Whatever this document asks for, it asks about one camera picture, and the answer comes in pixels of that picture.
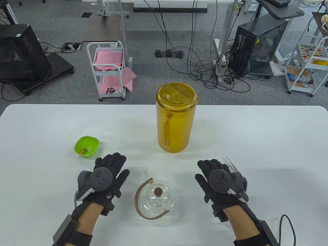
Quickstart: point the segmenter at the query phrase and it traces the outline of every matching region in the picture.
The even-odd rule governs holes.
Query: computer case
[[[0,81],[44,81],[50,72],[29,24],[0,25]]]
[[[238,26],[228,67],[243,77],[272,61],[287,23],[266,14]]]

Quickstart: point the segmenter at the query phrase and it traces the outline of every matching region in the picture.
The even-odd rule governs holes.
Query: cork knob
[[[157,187],[155,190],[154,190],[154,195],[156,197],[160,197],[161,195],[163,194],[163,190],[159,187]]]

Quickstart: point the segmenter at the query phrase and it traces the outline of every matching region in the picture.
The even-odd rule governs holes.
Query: glass teapot
[[[155,220],[163,216],[174,217],[176,201],[176,192],[168,182],[150,178],[138,188],[134,197],[134,207],[141,217]]]

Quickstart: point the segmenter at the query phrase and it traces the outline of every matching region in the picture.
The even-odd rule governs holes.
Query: hand
[[[113,155],[108,154],[107,156],[102,158],[97,158],[95,161],[94,170],[99,167],[108,168],[113,175],[113,180],[111,185],[100,192],[90,193],[86,198],[83,199],[82,204],[80,204],[72,213],[72,218],[78,219],[83,211],[92,203],[97,203],[104,207],[101,214],[107,216],[109,211],[114,209],[114,205],[112,204],[112,199],[114,196],[120,198],[121,192],[120,188],[128,177],[130,171],[128,169],[123,170],[119,175],[118,173],[121,171],[123,164],[126,161],[126,157],[121,155],[120,153],[114,153]],[[90,177],[92,172],[86,172],[84,174],[85,177]]]
[[[212,160],[200,160],[197,163],[198,167],[202,170],[205,178],[201,174],[196,174],[195,179],[198,182],[198,184],[203,189],[205,196],[204,200],[206,203],[211,200],[213,202],[212,208],[213,208],[213,214],[215,217],[219,217],[221,222],[227,221],[228,218],[226,217],[225,213],[223,212],[223,209],[232,207],[234,205],[242,204],[240,200],[238,200],[235,196],[227,194],[227,193],[219,193],[213,190],[213,188],[210,186],[208,180],[210,177],[210,174],[212,171],[216,169],[223,169],[225,170],[229,175],[231,175],[231,172],[229,170],[229,167],[226,164],[221,164],[218,160],[212,159]]]

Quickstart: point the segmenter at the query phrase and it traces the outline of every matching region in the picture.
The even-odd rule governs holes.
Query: white cart
[[[90,47],[92,45],[97,45],[98,47],[96,48],[96,51],[94,53],[93,59],[91,58],[91,53],[90,53]],[[100,45],[110,45],[111,47],[101,47]],[[111,63],[106,63],[106,64],[99,64],[96,63],[97,61],[97,55],[99,51],[112,51],[112,52],[122,52],[122,61],[120,62],[121,65],[117,64],[111,64]],[[103,97],[121,97],[122,101],[125,100],[125,87],[123,87],[123,82],[122,82],[122,74],[123,74],[123,69],[125,68],[125,61],[124,61],[124,48],[123,45],[120,41],[118,42],[91,42],[87,45],[87,52],[88,52],[88,57],[90,61],[90,66],[92,70],[92,74],[94,77],[94,81],[96,83],[97,91],[98,91],[98,96],[99,96],[99,101],[101,102]],[[111,67],[111,70],[106,70],[102,69],[104,67]],[[119,91],[101,91],[101,88],[99,86],[100,83],[104,83],[105,79],[107,76],[113,76],[113,75],[118,75],[120,84],[121,84],[121,90]]]
[[[314,96],[314,93],[318,90],[321,84],[327,80],[328,76],[328,53],[327,49],[323,46],[327,37],[322,36],[313,36],[313,35],[304,35],[310,25],[311,21],[314,19],[312,17],[308,24],[306,25],[301,37],[299,38],[295,49],[293,50],[293,54],[297,51],[296,60],[299,62],[300,66],[291,66],[289,65],[290,61],[293,59],[291,56],[285,65],[284,72],[286,83],[288,87],[288,94],[294,91],[301,91],[309,93],[310,97]],[[302,43],[302,37],[311,37],[314,42],[319,39],[317,43]],[[316,84],[312,70],[324,70],[326,74],[324,78]],[[294,81],[289,80],[287,73],[292,73],[295,75]],[[300,83],[297,82],[300,76],[304,76],[309,79],[308,83]]]

